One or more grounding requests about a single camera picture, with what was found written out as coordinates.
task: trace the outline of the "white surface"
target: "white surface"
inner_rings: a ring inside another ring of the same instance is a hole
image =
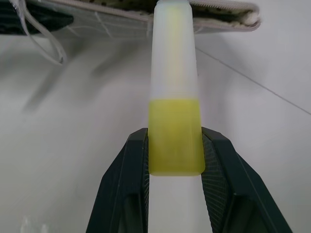
[[[311,211],[307,4],[263,0],[257,31],[196,38],[203,126],[231,139],[302,233]],[[18,232],[24,215],[85,232],[102,175],[147,126],[151,46],[67,42],[71,62],[57,70],[26,38],[0,45],[0,232]],[[200,187],[198,177],[152,177],[149,232],[211,232]]]

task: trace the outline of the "zipper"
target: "zipper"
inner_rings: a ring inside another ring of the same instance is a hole
[[[79,0],[46,0],[49,2],[54,2],[58,4],[65,4],[73,7],[82,8],[85,10],[106,13],[121,17],[128,17],[131,19],[136,19],[144,22],[153,22],[153,14],[143,14],[138,11],[124,11],[116,8],[106,7],[99,4],[94,4],[90,2],[84,2]],[[191,6],[202,6],[206,8],[219,8],[223,10],[241,10],[241,11],[249,11],[250,13],[255,14],[258,18],[257,21],[253,25],[242,25],[238,23],[223,23],[216,19],[208,19],[208,18],[194,18],[193,23],[197,27],[206,27],[206,28],[215,28],[222,30],[230,30],[236,29],[236,31],[253,31],[257,29],[261,21],[259,19],[259,8],[257,5],[253,3],[247,2],[236,2],[236,1],[228,1],[228,0],[189,0]]]

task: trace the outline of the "plastic bottle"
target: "plastic bottle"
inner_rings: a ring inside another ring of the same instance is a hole
[[[194,176],[205,169],[192,10],[187,0],[155,7],[149,103],[149,172]]]

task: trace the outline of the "white cable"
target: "white cable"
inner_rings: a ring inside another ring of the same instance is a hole
[[[21,25],[26,33],[26,35],[31,39],[31,41],[34,43],[34,45],[38,48],[39,52],[44,56],[47,60],[53,62],[56,65],[62,65],[67,61],[67,55],[63,48],[63,46],[59,43],[59,41],[47,30],[43,25],[41,25],[27,10],[26,2],[25,0],[10,0],[10,2],[15,7],[18,16],[20,18]],[[30,35],[26,20],[32,24],[36,29],[38,29],[39,32],[41,32],[44,36],[46,36],[53,47],[53,49],[57,52],[58,58],[53,58],[48,52],[45,51],[44,48],[42,48],[41,45],[39,45],[34,38]]]

